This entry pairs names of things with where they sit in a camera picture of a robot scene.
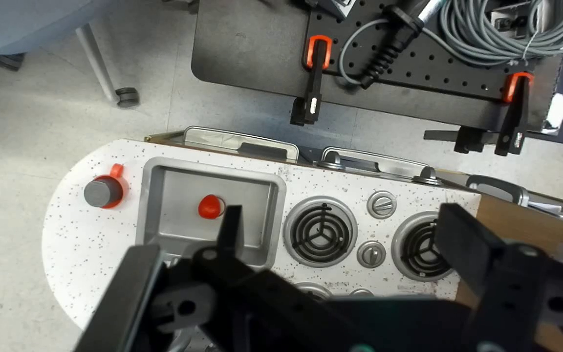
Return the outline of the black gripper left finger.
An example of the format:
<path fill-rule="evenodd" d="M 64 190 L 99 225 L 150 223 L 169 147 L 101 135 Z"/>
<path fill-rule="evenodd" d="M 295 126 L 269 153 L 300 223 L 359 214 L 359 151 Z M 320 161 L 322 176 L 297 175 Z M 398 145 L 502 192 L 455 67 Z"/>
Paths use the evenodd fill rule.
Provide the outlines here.
<path fill-rule="evenodd" d="M 160 249 L 156 245 L 130 247 L 74 352 L 132 352 L 160 268 Z"/>

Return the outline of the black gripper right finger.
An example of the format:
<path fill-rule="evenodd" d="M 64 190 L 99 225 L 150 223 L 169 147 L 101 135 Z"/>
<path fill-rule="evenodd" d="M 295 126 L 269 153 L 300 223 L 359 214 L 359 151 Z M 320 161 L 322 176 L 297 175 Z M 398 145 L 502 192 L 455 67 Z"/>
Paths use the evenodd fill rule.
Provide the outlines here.
<path fill-rule="evenodd" d="M 457 204 L 437 214 L 435 247 L 476 296 L 465 333 L 472 352 L 516 352 L 523 347 L 519 321 L 521 284 L 504 266 L 510 251 Z"/>

